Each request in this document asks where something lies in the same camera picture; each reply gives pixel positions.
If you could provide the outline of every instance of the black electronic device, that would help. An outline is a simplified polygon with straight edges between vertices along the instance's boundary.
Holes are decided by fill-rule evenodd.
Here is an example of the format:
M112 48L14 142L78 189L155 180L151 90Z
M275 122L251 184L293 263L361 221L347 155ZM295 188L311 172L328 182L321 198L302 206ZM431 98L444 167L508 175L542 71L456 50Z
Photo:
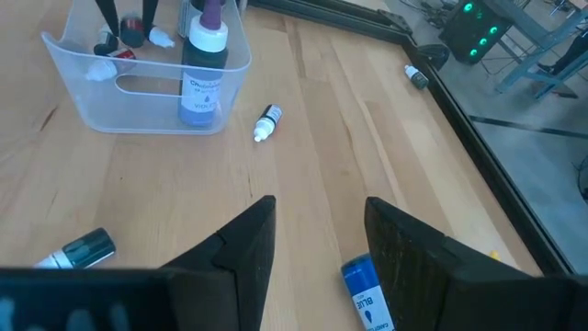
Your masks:
M513 25L508 13L492 0L461 0L439 35L456 60L474 64Z
M588 329L588 277L533 278L379 198L365 226L398 331Z
M258 330L275 206L263 197L160 269L0 269L0 330Z

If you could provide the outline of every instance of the wooden table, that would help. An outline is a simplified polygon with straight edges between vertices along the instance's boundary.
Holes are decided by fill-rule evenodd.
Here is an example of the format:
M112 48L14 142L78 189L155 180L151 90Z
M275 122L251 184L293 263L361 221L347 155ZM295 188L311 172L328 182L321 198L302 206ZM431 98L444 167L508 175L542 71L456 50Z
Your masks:
M360 330L342 263L367 251L363 207L379 196L483 253L538 274L399 46L248 9L254 56L227 128L207 137L102 134L78 117L40 31L68 2L0 5L0 264L30 266L98 226L102 266L176 257L265 194L277 197L265 330ZM284 111L254 143L269 103Z

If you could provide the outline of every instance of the grey floor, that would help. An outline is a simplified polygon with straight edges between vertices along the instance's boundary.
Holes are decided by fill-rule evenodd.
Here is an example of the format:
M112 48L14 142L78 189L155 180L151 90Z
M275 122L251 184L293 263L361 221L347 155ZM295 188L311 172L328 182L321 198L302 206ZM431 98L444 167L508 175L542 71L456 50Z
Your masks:
M438 0L427 2L440 4ZM440 30L430 26L421 13L400 0L386 0L386 4L391 12L404 16L419 44L440 42ZM553 30L568 13L550 16L552 9L543 0L531 0L525 11L545 29ZM531 46L516 28L506 34L522 49ZM571 42L569 38L546 52L541 62L554 63ZM440 75L560 251L577 272L588 273L588 204L577 189L573 166L588 155L588 67L566 82L580 96L578 99L549 95L537 101L532 94L534 83L525 78L504 94L495 91L494 87L516 66L512 60L503 59L507 57L498 45L473 66L451 57ZM488 122L508 122L519 128Z

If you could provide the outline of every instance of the bottle label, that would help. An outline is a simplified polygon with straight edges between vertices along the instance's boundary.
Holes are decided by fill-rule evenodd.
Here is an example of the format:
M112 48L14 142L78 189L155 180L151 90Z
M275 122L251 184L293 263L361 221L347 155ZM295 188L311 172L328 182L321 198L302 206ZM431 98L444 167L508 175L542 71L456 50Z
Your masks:
M273 120L274 123L277 123L279 118L282 117L282 109L276 105L271 105L262 117L264 116Z
M366 331L394 331L394 323L380 286L362 291L353 296L357 312Z
M182 107L194 112L213 111L219 101L221 80L202 80L184 73Z

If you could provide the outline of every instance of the black metal frame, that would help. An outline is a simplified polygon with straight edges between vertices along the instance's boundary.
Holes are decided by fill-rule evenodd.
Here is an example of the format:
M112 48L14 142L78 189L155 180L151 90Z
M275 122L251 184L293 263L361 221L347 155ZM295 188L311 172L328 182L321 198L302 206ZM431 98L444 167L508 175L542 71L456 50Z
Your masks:
M546 274L574 273L489 146L453 98L437 69L418 52L410 29L399 28L377 11L342 0L250 0L249 4L401 45L413 65L429 78L428 88L437 105L541 270Z

